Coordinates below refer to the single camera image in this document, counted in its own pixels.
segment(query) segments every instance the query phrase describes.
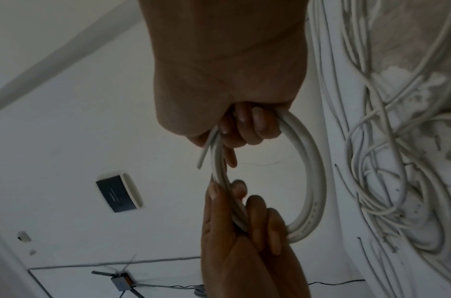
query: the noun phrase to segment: white cable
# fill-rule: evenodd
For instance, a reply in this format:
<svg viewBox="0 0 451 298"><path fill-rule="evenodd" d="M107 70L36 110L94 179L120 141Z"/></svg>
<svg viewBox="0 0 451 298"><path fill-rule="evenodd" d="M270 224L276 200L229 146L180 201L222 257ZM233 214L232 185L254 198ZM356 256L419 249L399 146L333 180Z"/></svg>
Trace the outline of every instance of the white cable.
<svg viewBox="0 0 451 298"><path fill-rule="evenodd" d="M431 166L424 161L421 153L415 151L414 146L405 140L406 136L413 129L420 126L426 121L451 120L451 112L441 113L443 108L451 101L451 80L444 87L443 93L436 98L429 107L422 111L417 117L402 122L397 128L393 128L388 117L389 111L397 107L397 105L407 98L419 85L423 82L423 77L427 75L429 67L433 66L435 60L442 56L446 50L451 38L451 9L449 14L437 35L434 43L429 47L427 53L423 56L418 66L413 71L411 77L394 90L390 90L390 96L382 96L381 90L376 88L374 74L371 73L371 65L369 61L369 52L365 38L368 36L364 14L362 13L361 3L357 0L343 0L342 19L340 23L342 48L346 55L345 58L349 65L355 70L355 73L365 84L365 90L369 91L369 96L365 93L362 100L362 118L357 124L352 126L345 138L345 170L348 174L349 182L352 189L357 193L355 195L350 191L350 187L343 179L340 169L337 172L340 175L345 187L351 194L351 197L358 204L362 211L364 222L367 224L372 235L382 242L393 245L388 241L388 237L397 239L407 243L414 252L417 253L426 263L440 274L445 280L451 284L451 272L440 262L451 255L451 198L437 173ZM322 0L314 0L313 11L317 14L317 7L323 7ZM311 16L311 25L319 23L318 15ZM319 30L317 26L311 26L313 30ZM319 36L321 32L313 32L315 36ZM316 53L319 60L322 61L320 53ZM320 70L319 79L323 81L322 69ZM345 111L340 103L342 98L337 96L335 99L327 98L330 94L325 90L324 95L331 108L332 115L336 118L340 131L345 131L340 116ZM373 130L379 132L382 138L373 142ZM389 172L380 168L377 164L378 151L389 150L392 153L396 164L396 173ZM413 165L413 171L420 185L420 193L415 190L414 186L408 179L407 166ZM389 198L389 194L383 192L378 193L368 183L368 177L374 175L382 189L386 189L385 178L394 179L400 183L399 197L393 203ZM412 218L404 218L404 210L401 208L406 201L407 194L420 202L419 214ZM431 223L436 228L436 237L426 243L421 243L417 239L412 239L410 232L414 229L423 227L427 223ZM383 289L385 286L378 276L375 276ZM387 296L395 296L392 285L387 285L389 290L385 290Z"/></svg>
<svg viewBox="0 0 451 298"><path fill-rule="evenodd" d="M275 110L280 131L291 141L299 153L306 168L306 195L304 206L298 217L287 226L289 243L298 242L307 237L319 224L326 202L326 176L324 163L314 139L306 127L288 111ZM212 177L221 185L232 206L232 218L235 224L247 232L249 219L244 204L233 198L230 181L227 177L222 152L222 141L217 127L212 129L202 150L197 167L201 168L207 151L211 151Z"/></svg>

